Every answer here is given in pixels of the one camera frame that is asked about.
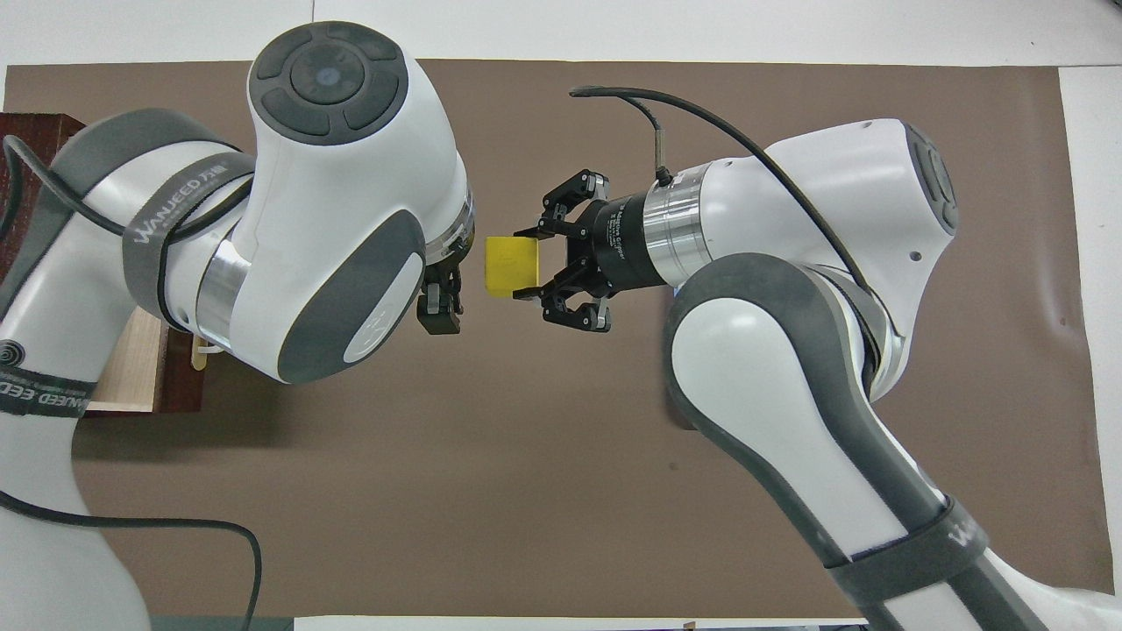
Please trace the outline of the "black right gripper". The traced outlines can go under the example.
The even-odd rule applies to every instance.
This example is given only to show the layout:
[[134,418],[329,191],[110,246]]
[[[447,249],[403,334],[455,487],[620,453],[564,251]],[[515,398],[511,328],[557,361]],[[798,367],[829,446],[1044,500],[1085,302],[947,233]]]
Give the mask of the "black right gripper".
[[[649,195],[636,193],[606,201],[609,183],[600,173],[577,172],[543,196],[543,212],[536,225],[513,234],[537,240],[557,235],[573,238],[565,243],[565,260],[588,259],[588,267],[565,267],[541,287],[515,291],[516,300],[539,299],[548,323],[609,332],[611,316],[607,300],[611,294],[666,283],[650,259],[643,228]],[[590,201],[594,202],[578,216],[576,223],[565,220],[579,204]],[[578,293],[586,293],[592,300],[569,308],[565,303]]]

